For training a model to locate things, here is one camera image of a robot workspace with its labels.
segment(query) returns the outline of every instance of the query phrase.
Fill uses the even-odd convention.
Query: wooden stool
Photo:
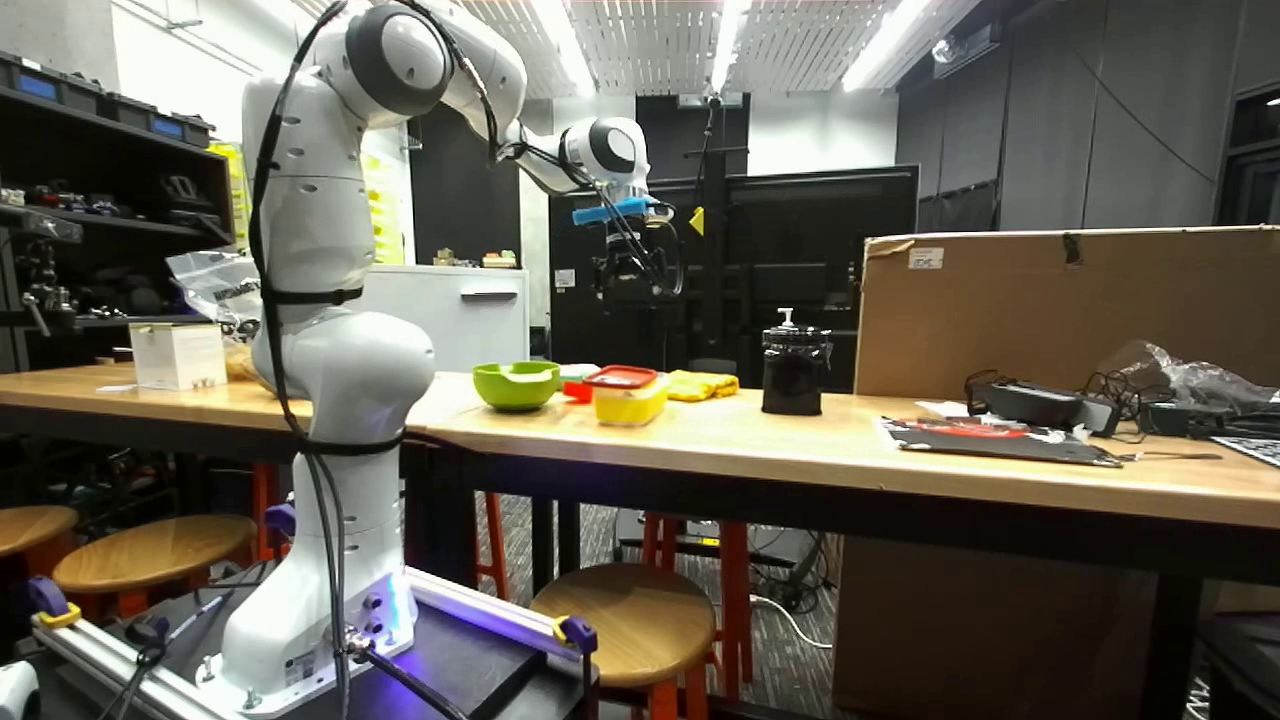
[[[483,533],[488,533],[488,566],[481,560],[481,539],[475,539],[475,578],[491,580],[491,598],[507,599],[507,539],[503,539],[503,507],[496,491],[481,491],[483,501]]]
[[[644,566],[676,571],[680,518],[644,514]],[[722,519],[722,693],[754,683],[754,548],[750,524]]]
[[[581,615],[600,637],[605,693],[650,693],[650,720],[707,717],[704,662],[715,642],[707,598],[683,578],[644,566],[567,571],[533,598],[546,615]]]
[[[243,551],[254,519],[243,518],[169,518],[114,533],[63,558],[54,580],[75,599],[116,598],[116,615],[149,610],[149,593],[198,580],[206,567]]]
[[[75,507],[19,506],[0,507],[0,560],[19,560],[29,578],[49,578],[71,548]]]

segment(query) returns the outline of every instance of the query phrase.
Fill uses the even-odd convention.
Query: ceiling
[[[557,42],[536,4],[553,0],[456,0],[515,44],[528,64],[528,96],[573,96]],[[839,93],[843,67],[877,35],[902,0],[754,0],[726,93],[797,96]],[[904,51],[874,78],[894,87],[976,0],[932,0]],[[566,0],[596,93],[605,96],[704,96],[711,78],[722,0]]]

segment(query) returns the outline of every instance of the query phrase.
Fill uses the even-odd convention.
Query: floor
[[[528,599],[528,501],[503,495],[503,539],[507,539],[507,580],[511,599]],[[596,507],[589,506],[581,514],[583,524],[583,566],[612,566],[616,539],[629,538],[634,514],[620,507]],[[788,529],[754,529],[754,548],[769,548]],[[693,578],[711,599],[722,598],[722,567],[707,558],[680,558],[680,571]],[[833,712],[833,646],[837,634],[837,589],[821,589],[823,566],[814,571],[814,589],[800,598],[797,612],[788,612],[777,589],[786,571],[779,567],[756,567],[756,680],[744,693],[744,704],[759,709],[788,709],[797,717],[839,717]]]

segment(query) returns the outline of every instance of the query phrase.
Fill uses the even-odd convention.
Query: wooden table
[[[285,457],[267,392],[136,397],[127,370],[0,377],[0,426],[106,445]],[[1195,442],[1147,442],[1129,469],[1067,469],[902,454],[879,416],[908,402],[827,397],[823,416],[759,416],[759,397],[671,404],[652,427],[596,427],[553,402],[536,416],[488,412],[468,377],[442,377],[411,407],[409,560],[474,578],[474,491],[664,507],[850,538],[955,545],[1114,567],[1147,567],[1156,634],[1144,717],[1178,717],[1200,580],[1280,586],[1280,472],[1243,457],[1183,462]]]

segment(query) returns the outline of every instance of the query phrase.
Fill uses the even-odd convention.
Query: black cabinet
[[[0,87],[0,370],[86,364],[131,315],[187,315],[163,257],[228,235],[224,161]]]

